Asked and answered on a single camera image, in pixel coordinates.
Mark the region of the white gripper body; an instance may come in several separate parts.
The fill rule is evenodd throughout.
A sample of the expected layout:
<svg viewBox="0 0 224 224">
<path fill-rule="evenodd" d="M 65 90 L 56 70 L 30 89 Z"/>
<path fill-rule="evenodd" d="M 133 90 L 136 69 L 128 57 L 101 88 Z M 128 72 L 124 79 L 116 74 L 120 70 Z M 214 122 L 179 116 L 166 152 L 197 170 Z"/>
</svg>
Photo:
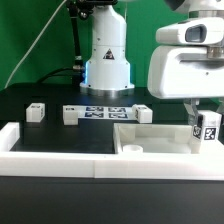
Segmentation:
<svg viewBox="0 0 224 224">
<path fill-rule="evenodd" d="M 205 47 L 157 47 L 148 90 L 159 99 L 224 97 L 224 60 L 208 59 Z"/>
</svg>

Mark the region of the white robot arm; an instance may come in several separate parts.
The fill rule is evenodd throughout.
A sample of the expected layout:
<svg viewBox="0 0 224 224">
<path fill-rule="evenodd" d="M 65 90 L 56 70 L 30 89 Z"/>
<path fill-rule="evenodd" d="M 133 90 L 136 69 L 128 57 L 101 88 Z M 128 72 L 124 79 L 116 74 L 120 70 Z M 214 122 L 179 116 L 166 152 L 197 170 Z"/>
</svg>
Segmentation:
<svg viewBox="0 0 224 224">
<path fill-rule="evenodd" d="M 116 95 L 134 89 L 125 57 L 126 21 L 113 8 L 119 1 L 125 0 L 67 0 L 76 16 L 93 18 L 83 92 Z M 194 125 L 199 99 L 224 97 L 224 0 L 164 1 L 188 18 L 156 31 L 160 46 L 151 56 L 147 87 L 156 98 L 182 99 Z"/>
</svg>

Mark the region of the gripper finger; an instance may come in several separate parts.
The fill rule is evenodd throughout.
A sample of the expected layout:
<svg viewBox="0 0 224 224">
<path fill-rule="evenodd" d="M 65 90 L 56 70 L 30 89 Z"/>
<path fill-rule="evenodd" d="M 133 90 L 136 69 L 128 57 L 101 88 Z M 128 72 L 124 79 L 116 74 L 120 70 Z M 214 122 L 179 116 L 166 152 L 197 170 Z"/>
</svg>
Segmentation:
<svg viewBox="0 0 224 224">
<path fill-rule="evenodd" d="M 188 124 L 194 126 L 197 124 L 198 121 L 198 110 L 197 106 L 199 105 L 199 100 L 196 98 L 185 99 L 183 101 L 185 109 L 188 113 Z"/>
<path fill-rule="evenodd" d="M 219 114 L 224 114 L 224 98 L 220 98 L 219 102 L 220 102 L 220 104 L 219 104 L 219 107 L 217 108 L 216 112 Z"/>
</svg>

